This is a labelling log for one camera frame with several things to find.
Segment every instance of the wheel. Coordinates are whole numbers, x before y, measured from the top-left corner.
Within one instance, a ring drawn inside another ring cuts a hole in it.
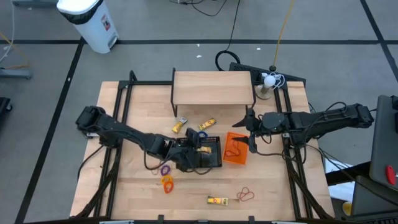
[[[8,112],[12,111],[12,105],[11,105],[11,104],[8,104],[8,105],[7,105],[6,111],[8,111]]]

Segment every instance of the purple ring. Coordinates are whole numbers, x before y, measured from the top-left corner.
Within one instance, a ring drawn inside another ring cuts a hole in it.
[[[160,169],[160,174],[162,174],[162,176],[165,176],[165,175],[169,174],[171,170],[172,170],[172,168],[169,165],[164,165]]]

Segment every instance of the orange ring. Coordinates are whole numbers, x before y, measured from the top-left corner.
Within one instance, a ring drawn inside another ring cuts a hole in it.
[[[174,183],[172,181],[167,181],[166,183],[164,183],[163,185],[163,189],[165,193],[170,193],[174,188]]]
[[[170,175],[165,175],[162,177],[160,181],[162,182],[163,185],[165,185],[165,183],[167,182],[173,182],[173,177]]]

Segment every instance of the trash can lid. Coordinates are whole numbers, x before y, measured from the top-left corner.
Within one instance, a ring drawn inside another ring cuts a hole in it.
[[[100,0],[58,0],[57,8],[60,12],[80,15],[88,12]]]

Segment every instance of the white trash can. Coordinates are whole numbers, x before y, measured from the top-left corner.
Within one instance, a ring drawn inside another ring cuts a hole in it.
[[[119,35],[104,0],[59,0],[57,8],[95,52],[111,51]]]

